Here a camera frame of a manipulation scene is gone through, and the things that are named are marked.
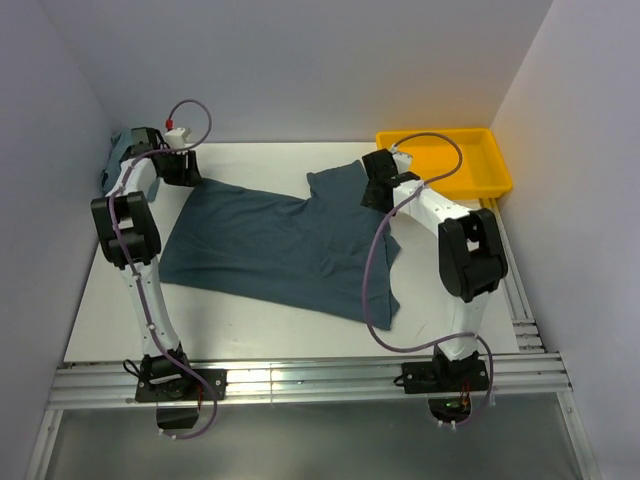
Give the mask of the dark teal t-shirt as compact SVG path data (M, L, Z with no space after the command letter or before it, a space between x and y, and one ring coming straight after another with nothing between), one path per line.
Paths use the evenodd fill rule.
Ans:
M306 179L306 199L204 180L165 245L161 281L362 321L365 263L384 215L361 205L359 161ZM391 287L399 252L385 232L369 278L372 324L385 331L400 309Z

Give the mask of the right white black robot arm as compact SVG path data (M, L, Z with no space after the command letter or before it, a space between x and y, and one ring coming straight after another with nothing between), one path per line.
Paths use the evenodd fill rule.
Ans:
M478 335L489 298L508 273L508 261L494 213L471 210L430 187L409 170L401 170L400 155L382 149L362 158L368 183L362 204L382 212L365 263L361 299L365 324L374 340L394 353L417 353L432 347L435 383L452 390L478 359ZM418 347L393 347L374 331L369 308L368 285L373 257L389 221L405 214L434 234L437 240L438 272L448 294L448 334Z

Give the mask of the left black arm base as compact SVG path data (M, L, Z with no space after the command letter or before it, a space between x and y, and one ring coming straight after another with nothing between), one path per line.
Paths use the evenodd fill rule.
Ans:
M202 384L189 378L178 378L164 384L146 384L136 389L137 404L156 406L156 424L164 430L179 433L190 430L199 420L205 401L223 400L227 385L227 371L223 369L197 369L196 372L212 387L210 393Z

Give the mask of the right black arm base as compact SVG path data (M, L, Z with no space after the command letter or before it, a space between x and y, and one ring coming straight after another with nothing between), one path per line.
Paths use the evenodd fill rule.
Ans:
M401 374L393 385L407 395L426 395L436 422L454 427L471 418L472 393L484 392L483 401L490 399L492 380L492 366L487 366L477 353L458 361L438 354L429 361L402 363Z

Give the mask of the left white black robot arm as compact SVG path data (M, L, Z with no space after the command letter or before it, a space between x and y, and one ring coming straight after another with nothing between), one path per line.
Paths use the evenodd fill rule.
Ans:
M201 181L188 136L188 129L173 126L165 134L145 127L124 132L107 166L104 196L91 202L101 250L126 282L142 337L140 365L123 365L141 389L172 399L190 395L196 379L162 294L162 244L149 203L161 182L193 187Z

